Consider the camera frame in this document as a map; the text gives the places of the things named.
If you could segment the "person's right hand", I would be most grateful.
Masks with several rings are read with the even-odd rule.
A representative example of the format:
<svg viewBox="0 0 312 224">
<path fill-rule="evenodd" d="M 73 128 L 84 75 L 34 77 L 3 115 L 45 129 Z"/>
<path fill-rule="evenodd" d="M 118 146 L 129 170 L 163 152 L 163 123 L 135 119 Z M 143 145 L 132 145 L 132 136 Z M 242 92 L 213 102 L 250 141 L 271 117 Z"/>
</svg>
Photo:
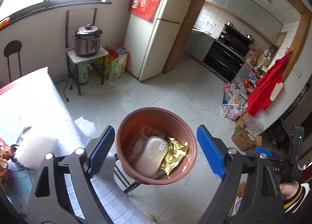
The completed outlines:
<svg viewBox="0 0 312 224">
<path fill-rule="evenodd" d="M 280 192 L 284 196 L 285 200 L 292 198 L 298 191 L 299 183 L 297 181 L 292 181 L 291 183 L 281 183 L 279 184 Z"/>
</svg>

